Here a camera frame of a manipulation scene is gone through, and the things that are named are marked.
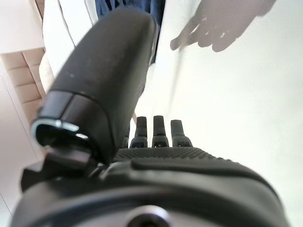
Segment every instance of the textured rubber palm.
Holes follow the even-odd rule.
[[[265,184],[278,197],[271,185],[255,171],[229,159],[215,157],[194,147],[124,148],[115,161],[129,161],[135,169],[170,170],[207,175],[245,177]]]
[[[207,152],[193,147],[176,148],[134,148],[120,149],[116,154],[116,159],[133,158],[189,158],[189,159],[211,159],[216,158]]]

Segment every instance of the black rubber grip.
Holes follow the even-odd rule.
[[[79,132],[84,134],[80,136],[92,140],[94,153],[98,153],[96,158],[109,164],[123,145],[125,132],[145,86],[157,37],[157,25],[147,13],[124,8],[108,14],[76,46],[50,89],[49,94],[55,98],[58,92],[73,95],[66,106],[57,111],[61,116],[49,113],[56,104],[46,99],[40,111],[43,116],[38,115],[38,119],[61,120],[79,126]],[[87,106],[97,105],[98,108],[87,111],[82,105],[78,111],[76,96],[86,99]],[[68,109],[77,113],[72,115],[72,122],[68,118],[72,112],[65,113]],[[89,127],[85,119],[90,119]],[[34,136],[35,130],[41,128],[41,122],[46,121],[35,124]],[[43,137],[47,136],[47,130],[43,132]]]

